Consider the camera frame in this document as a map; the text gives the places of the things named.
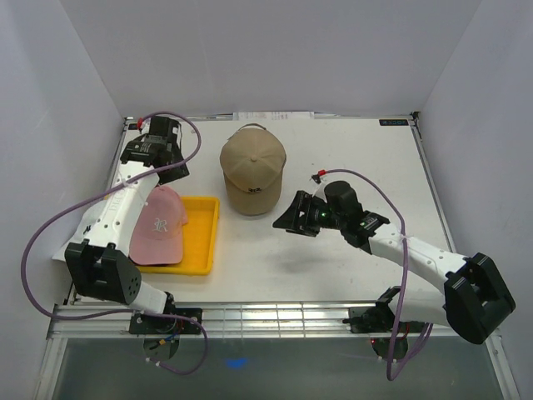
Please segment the beige baseball cap black R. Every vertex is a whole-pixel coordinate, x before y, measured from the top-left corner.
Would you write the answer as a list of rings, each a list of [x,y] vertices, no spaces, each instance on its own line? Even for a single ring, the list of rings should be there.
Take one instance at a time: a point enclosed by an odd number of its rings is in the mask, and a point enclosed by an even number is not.
[[[258,123],[237,129],[219,157],[231,206],[245,216],[270,212],[281,196],[286,150]]]

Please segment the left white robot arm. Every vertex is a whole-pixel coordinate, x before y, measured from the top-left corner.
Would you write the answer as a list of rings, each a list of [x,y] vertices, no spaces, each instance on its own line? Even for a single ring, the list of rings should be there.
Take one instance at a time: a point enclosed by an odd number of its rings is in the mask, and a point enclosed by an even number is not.
[[[98,214],[78,240],[66,246],[64,257],[78,294],[121,303],[148,312],[148,323],[159,333],[171,331],[176,312],[168,295],[142,281],[129,257],[134,227],[151,191],[188,175],[178,140],[181,124],[170,117],[153,116],[149,127],[128,142],[119,158],[113,193],[98,202]]]

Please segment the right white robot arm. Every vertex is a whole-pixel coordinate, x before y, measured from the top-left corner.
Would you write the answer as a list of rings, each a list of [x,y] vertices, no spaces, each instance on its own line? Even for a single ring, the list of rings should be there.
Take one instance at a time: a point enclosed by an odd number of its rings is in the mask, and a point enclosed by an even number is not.
[[[404,322],[432,323],[482,344],[516,309],[490,257],[481,252],[467,257],[407,237],[386,217],[365,210],[348,182],[328,183],[323,197],[298,191],[272,226],[307,237],[337,230],[354,248],[393,262],[436,289],[428,296],[409,295],[403,287],[388,291],[376,302],[377,323],[387,331]]]

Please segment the pink baseball cap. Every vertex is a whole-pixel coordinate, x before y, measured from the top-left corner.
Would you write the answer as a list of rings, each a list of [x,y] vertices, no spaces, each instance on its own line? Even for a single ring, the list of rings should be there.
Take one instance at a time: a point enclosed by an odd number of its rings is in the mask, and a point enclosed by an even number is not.
[[[180,263],[184,252],[183,226],[187,223],[180,196],[170,187],[155,187],[134,228],[129,257],[140,266]]]

